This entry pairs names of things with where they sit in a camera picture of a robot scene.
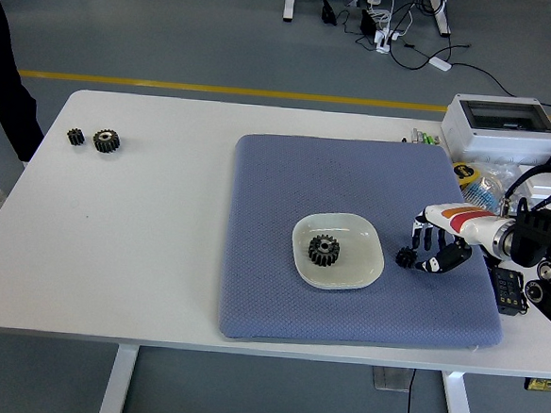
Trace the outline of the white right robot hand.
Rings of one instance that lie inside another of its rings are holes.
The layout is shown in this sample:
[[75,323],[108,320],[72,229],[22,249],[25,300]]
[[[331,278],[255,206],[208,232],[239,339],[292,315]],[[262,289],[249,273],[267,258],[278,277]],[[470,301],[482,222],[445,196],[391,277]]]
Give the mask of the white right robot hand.
[[416,262],[414,268],[417,270],[447,273],[471,256],[473,245],[480,245],[498,259],[509,257],[503,248],[512,222],[481,207],[468,203],[426,206],[413,222],[411,249],[418,248],[420,234],[425,230],[424,248],[429,250],[434,227],[440,229],[440,250],[434,257]]

